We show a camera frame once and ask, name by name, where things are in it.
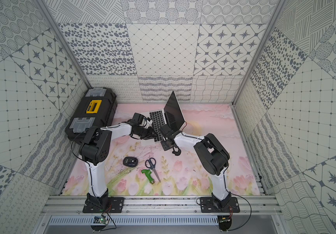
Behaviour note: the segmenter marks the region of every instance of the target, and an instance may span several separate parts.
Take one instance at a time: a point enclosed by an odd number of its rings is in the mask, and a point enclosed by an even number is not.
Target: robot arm
[[[193,136],[182,131],[174,132],[167,124],[160,128],[160,132],[165,139],[161,141],[165,151],[173,149],[173,154],[180,155],[180,148],[195,149],[203,168],[211,174],[212,197],[217,202],[218,208],[224,207],[230,199],[230,193],[227,191],[224,181],[224,173],[229,166],[230,156],[217,138],[212,133],[206,136]]]
[[[151,139],[155,132],[151,127],[152,121],[141,114],[135,113],[133,119],[118,125],[89,129],[80,147],[80,155],[87,164],[89,176],[89,192],[85,207],[97,206],[104,210],[108,203],[108,189],[105,184],[104,160],[108,156],[110,142],[121,136],[138,135],[140,139]],[[226,190],[224,173],[228,168],[229,154],[217,140],[209,133],[206,136],[193,136],[184,134],[182,131],[172,131],[165,124],[160,128],[163,149],[166,151],[173,148],[175,155],[180,155],[181,149],[195,149],[198,157],[206,171],[212,175],[212,197],[219,208],[225,207],[230,199],[230,193]]]

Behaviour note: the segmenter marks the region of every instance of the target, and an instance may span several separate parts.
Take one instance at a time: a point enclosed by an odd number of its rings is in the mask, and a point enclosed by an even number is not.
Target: toolbox
[[[92,88],[81,99],[65,133],[69,140],[82,144],[84,131],[95,127],[111,126],[117,108],[116,94],[110,88]]]

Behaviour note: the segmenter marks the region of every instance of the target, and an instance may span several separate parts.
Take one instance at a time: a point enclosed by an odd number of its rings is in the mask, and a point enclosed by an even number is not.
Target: yellow toolbox latch
[[[92,100],[87,108],[86,114],[95,114],[98,112],[101,100]]]

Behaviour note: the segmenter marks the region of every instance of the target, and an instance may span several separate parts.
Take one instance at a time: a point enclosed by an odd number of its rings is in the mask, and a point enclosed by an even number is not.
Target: scissor handle
[[[149,158],[149,159],[147,159],[146,161],[145,161],[145,166],[147,167],[147,168],[149,168],[149,169],[154,169],[155,168],[155,165],[156,165],[156,160],[154,159],[154,158]]]

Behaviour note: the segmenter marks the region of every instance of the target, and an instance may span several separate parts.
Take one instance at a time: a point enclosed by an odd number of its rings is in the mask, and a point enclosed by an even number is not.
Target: green spray nozzle
[[[150,181],[152,185],[155,183],[155,180],[152,179],[151,177],[151,173],[152,173],[151,170],[144,169],[141,172],[146,175],[147,179]]]

